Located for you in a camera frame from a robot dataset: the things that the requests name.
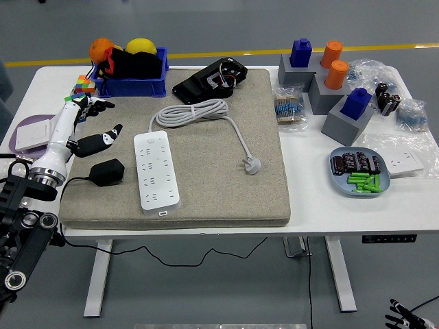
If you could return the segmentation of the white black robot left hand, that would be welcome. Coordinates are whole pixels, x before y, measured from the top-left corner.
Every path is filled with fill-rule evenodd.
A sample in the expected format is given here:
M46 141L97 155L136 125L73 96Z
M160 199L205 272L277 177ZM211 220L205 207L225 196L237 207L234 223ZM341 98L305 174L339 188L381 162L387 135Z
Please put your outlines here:
M75 140L79 122L96 117L115 105L88 93L67 100L49 139L45 153L30 167L29 178L60 186L67 178L67 163L72 155L85 158L108 149L120 135L122 125L111 130Z

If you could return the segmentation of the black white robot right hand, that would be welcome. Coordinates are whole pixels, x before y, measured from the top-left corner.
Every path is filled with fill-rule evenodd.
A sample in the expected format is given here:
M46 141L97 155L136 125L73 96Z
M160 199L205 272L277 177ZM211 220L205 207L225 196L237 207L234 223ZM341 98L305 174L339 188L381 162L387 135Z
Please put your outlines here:
M415 329L438 329L438 325L429 321L428 319L418 317L412 311L404 307L395 299L390 299L390 310L400 317L395 317L393 315L385 315L387 321L385 326L387 328L415 328Z

